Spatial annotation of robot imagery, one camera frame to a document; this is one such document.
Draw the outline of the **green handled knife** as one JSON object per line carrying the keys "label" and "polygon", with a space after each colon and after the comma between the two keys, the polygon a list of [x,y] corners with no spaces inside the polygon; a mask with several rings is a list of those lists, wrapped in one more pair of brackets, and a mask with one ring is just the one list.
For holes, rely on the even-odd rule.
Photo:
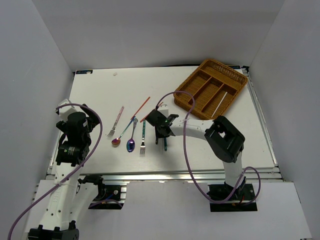
{"label": "green handled knife", "polygon": [[168,150],[168,144],[167,144],[167,138],[166,137],[163,139],[163,145],[164,145],[164,151],[166,152]]}

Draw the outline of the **green handled fork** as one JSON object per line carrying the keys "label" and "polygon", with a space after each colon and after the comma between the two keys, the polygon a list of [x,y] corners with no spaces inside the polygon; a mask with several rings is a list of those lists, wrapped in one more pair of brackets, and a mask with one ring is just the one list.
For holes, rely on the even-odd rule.
{"label": "green handled fork", "polygon": [[141,156],[144,156],[146,151],[145,132],[146,132],[146,120],[144,119],[142,121],[142,136],[141,136],[141,144],[140,144],[140,150],[139,150],[139,154]]}

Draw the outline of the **orange chopstick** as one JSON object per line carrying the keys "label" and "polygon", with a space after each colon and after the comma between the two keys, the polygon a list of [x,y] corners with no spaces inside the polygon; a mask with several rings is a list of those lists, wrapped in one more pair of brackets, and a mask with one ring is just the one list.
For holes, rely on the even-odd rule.
{"label": "orange chopstick", "polygon": [[[155,108],[158,109],[163,103],[164,103],[163,101],[160,102],[159,104],[156,105]],[[149,113],[144,118],[142,118],[139,122],[142,123],[147,118],[148,115],[149,115]]]}
{"label": "orange chopstick", "polygon": [[142,104],[141,106],[136,110],[136,112],[132,115],[131,120],[137,115],[137,113],[144,107],[144,105],[149,101],[151,97],[149,96]]}

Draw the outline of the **pink handled fork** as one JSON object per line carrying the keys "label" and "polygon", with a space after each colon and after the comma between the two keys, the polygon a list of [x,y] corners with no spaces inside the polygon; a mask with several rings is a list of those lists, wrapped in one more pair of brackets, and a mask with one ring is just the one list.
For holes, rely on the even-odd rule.
{"label": "pink handled fork", "polygon": [[117,117],[115,119],[115,122],[114,122],[111,130],[109,131],[109,133],[107,135],[108,138],[111,138],[114,135],[114,133],[116,131],[117,124],[118,124],[118,122],[120,120],[120,117],[121,117],[121,115],[123,113],[124,108],[125,108],[124,106],[121,107],[121,109],[120,109],[120,111],[119,111],[119,113],[118,113],[118,115],[117,115]]}

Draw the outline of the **ornate iridescent spoon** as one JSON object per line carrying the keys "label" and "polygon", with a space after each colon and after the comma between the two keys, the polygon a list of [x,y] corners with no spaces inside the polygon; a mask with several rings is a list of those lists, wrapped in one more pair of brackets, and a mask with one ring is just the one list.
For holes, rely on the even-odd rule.
{"label": "ornate iridescent spoon", "polygon": [[126,150],[129,153],[132,153],[134,151],[134,149],[135,149],[134,133],[135,133],[135,130],[136,130],[136,127],[137,127],[137,123],[138,123],[138,119],[135,118],[134,121],[133,121],[133,128],[132,128],[131,137],[126,143]]}

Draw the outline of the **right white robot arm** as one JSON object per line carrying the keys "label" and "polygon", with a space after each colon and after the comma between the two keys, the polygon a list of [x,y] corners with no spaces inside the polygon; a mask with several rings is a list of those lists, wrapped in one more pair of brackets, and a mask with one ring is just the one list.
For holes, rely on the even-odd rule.
{"label": "right white robot arm", "polygon": [[244,135],[224,116],[214,120],[184,119],[177,114],[165,116],[154,109],[146,121],[155,128],[158,138],[187,136],[205,140],[223,163],[226,195],[236,200],[244,193],[246,182],[242,168]]}

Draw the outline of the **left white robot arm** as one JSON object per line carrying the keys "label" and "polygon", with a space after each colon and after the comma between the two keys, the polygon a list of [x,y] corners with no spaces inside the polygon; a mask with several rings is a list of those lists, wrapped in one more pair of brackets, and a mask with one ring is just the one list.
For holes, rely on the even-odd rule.
{"label": "left white robot arm", "polygon": [[93,154],[90,133],[101,126],[99,115],[86,104],[68,100],[56,108],[61,120],[56,127],[62,132],[55,159],[53,187],[45,193],[49,202],[38,227],[27,234],[29,240],[77,240],[77,228],[93,199],[105,196],[106,187],[98,177],[80,179],[81,168]]}

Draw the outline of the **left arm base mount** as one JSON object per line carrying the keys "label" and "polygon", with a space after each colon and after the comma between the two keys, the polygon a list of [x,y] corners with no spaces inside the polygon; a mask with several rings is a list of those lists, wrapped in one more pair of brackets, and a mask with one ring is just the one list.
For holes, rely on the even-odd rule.
{"label": "left arm base mount", "polygon": [[121,210],[123,203],[121,201],[121,185],[105,184],[101,175],[90,174],[78,180],[78,190],[83,184],[93,184],[97,188],[97,196],[89,205],[89,210]]}

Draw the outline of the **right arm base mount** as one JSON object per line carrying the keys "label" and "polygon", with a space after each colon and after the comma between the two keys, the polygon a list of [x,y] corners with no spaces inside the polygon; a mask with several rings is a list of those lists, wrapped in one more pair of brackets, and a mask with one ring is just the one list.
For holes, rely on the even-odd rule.
{"label": "right arm base mount", "polygon": [[[224,200],[232,188],[227,189],[224,184],[210,184],[208,186],[207,195],[214,201]],[[239,193],[237,190],[231,196],[231,198],[221,204],[210,203],[210,211],[212,213],[222,212],[257,212],[257,203],[255,198],[254,187],[251,183],[246,183]]]}

